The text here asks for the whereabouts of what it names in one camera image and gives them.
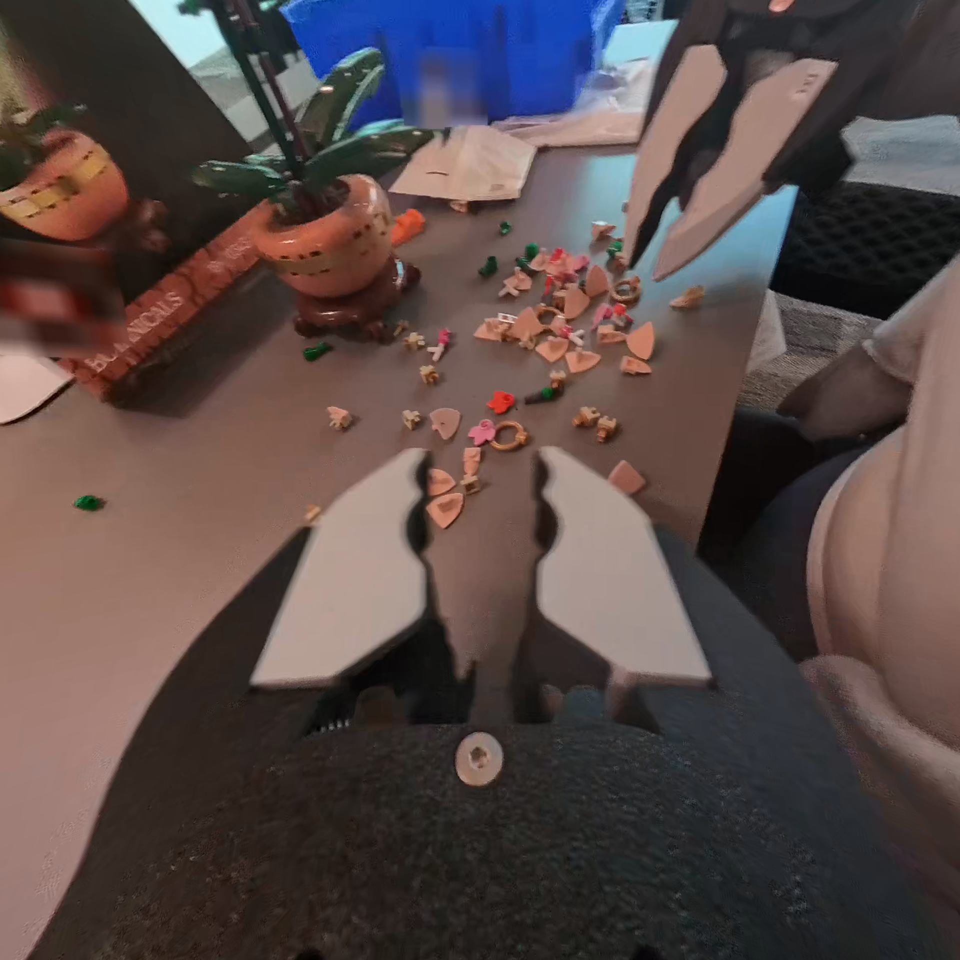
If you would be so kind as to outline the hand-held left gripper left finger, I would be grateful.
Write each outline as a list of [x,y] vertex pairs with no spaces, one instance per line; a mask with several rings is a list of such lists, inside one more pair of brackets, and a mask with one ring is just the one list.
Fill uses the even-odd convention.
[[308,534],[249,675],[329,689],[427,631],[449,643],[426,561],[431,455],[406,448],[340,492]]

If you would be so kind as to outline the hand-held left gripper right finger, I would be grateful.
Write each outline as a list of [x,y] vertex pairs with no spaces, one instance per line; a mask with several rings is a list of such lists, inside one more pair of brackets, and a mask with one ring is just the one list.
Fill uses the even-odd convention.
[[528,617],[515,660],[516,716],[548,691],[594,691],[606,716],[648,716],[643,690],[710,690],[714,673],[649,516],[558,446],[535,455]]

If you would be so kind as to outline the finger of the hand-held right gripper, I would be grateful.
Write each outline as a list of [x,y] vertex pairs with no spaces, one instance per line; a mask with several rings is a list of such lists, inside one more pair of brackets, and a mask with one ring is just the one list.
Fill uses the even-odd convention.
[[676,194],[685,141],[722,90],[727,66],[714,43],[670,43],[661,56],[637,145],[625,213],[625,264],[634,267]]
[[661,282],[698,258],[767,193],[765,174],[810,111],[837,64],[801,58],[759,79],[734,112],[724,149],[698,179],[670,227],[652,279]]

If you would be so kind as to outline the grey desk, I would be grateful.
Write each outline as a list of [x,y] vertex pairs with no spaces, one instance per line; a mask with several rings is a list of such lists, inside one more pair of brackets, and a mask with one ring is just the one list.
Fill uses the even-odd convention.
[[[498,241],[510,221],[529,241],[585,251],[594,220],[621,220],[634,150],[547,150],[520,200],[464,215],[414,201],[434,221],[474,220]],[[410,245],[414,259],[416,244]],[[258,271],[203,316],[201,333],[162,371],[153,394],[116,409],[73,387],[2,428],[2,958],[26,958],[83,857],[121,756],[189,645],[258,570],[327,508],[414,441],[384,424],[383,391],[401,344],[337,342],[314,363],[292,328],[292,297]],[[723,332],[694,321],[686,396],[716,428],[718,459],[759,306]],[[330,428],[328,406],[354,417]],[[451,440],[462,415],[435,409],[419,426]],[[462,451],[453,467],[462,476]],[[500,686],[524,614],[522,558],[532,523],[476,528],[488,489],[433,540],[441,615],[461,663],[486,661]],[[97,512],[73,508],[103,498]]]

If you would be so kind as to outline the black mesh chair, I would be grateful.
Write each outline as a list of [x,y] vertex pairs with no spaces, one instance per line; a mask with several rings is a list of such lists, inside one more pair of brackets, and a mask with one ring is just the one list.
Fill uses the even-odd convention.
[[885,320],[959,249],[959,198],[842,181],[798,193],[776,263],[776,294]]

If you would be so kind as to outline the blue plastic bin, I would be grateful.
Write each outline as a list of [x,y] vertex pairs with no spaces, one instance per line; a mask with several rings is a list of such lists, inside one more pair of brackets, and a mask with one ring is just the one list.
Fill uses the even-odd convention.
[[346,56],[380,51],[385,75],[353,125],[414,123],[425,57],[466,70],[481,116],[568,110],[621,23],[623,1],[297,1],[282,16],[314,74]]

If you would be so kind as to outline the person's dark trousers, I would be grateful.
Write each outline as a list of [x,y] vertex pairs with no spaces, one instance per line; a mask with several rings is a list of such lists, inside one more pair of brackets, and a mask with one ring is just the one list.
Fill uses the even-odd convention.
[[912,390],[861,342],[778,413],[734,411],[698,554],[797,663],[818,652],[808,588],[816,517],[846,471],[905,423]]

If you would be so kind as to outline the scattered pile of toy bricks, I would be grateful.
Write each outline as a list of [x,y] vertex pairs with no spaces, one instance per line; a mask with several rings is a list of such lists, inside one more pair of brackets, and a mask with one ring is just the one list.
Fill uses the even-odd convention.
[[[453,438],[428,425],[414,441],[453,468],[453,447],[482,440],[480,483],[489,490],[476,528],[526,529],[534,521],[533,453],[516,443],[519,422],[537,449],[560,447],[605,474],[619,460],[642,476],[633,498],[655,522],[697,543],[714,486],[718,433],[701,421],[703,403],[684,390],[693,367],[686,357],[694,333],[681,331],[680,312],[655,304],[654,283],[605,268],[570,246],[522,253],[510,234],[495,240],[480,222],[432,222],[416,241],[423,270],[411,324],[430,334],[449,328],[452,340],[435,365],[440,380],[425,385],[411,359],[398,358],[397,377],[383,390],[384,425],[401,407],[426,420],[435,409],[460,412]],[[498,273],[478,275],[496,256]]]

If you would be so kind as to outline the person's pale top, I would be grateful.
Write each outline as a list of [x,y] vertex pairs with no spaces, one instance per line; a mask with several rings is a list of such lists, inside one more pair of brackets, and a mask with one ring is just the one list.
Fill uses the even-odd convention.
[[802,667],[958,958],[958,257],[864,344],[910,387],[903,425],[849,466],[813,524],[818,653]]

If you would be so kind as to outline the toy brick orchid pot model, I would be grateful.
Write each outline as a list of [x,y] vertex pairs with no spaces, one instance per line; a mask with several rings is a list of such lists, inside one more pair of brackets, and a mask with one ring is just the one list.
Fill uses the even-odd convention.
[[385,316],[421,279],[395,251],[394,217],[380,179],[434,137],[401,119],[351,129],[377,92],[386,60],[376,47],[340,59],[293,110],[276,71],[280,52],[262,32],[258,2],[178,2],[183,16],[209,12],[240,67],[278,152],[209,160],[192,182],[255,201],[249,237],[258,258],[295,294],[294,330],[385,344]]

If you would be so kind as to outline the white instruction booklet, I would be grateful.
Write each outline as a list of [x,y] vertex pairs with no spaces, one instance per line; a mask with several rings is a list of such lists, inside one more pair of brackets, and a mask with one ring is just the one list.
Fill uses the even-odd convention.
[[36,413],[74,382],[58,363],[22,353],[1,354],[1,426]]

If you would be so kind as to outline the dark orchid picture box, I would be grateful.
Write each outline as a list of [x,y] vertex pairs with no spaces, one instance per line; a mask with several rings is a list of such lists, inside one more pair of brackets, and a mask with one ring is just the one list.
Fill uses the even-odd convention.
[[130,2],[1,8],[2,346],[119,404],[258,264],[247,143]]

